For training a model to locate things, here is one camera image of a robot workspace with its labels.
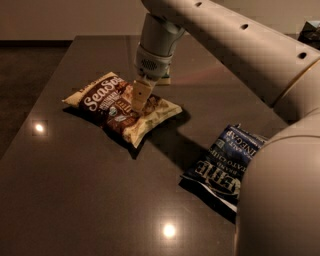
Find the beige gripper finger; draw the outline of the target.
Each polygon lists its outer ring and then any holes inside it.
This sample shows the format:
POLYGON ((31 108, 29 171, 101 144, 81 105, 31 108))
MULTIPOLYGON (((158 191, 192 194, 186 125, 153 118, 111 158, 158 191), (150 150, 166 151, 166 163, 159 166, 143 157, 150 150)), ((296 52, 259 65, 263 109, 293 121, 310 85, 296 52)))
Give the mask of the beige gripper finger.
POLYGON ((147 77, 138 77, 133 82, 133 98, 131 101, 132 109, 141 112, 150 97, 156 82, 147 77))

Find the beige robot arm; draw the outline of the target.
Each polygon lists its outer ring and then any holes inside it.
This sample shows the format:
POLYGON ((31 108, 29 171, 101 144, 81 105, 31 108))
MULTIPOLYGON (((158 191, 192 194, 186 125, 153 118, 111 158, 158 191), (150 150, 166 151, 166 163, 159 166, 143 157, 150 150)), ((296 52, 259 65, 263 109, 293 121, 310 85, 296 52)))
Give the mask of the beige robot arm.
POLYGON ((211 0, 141 0, 133 107, 141 110, 189 33, 254 94, 272 136, 244 175, 235 256, 320 256, 320 53, 211 0))

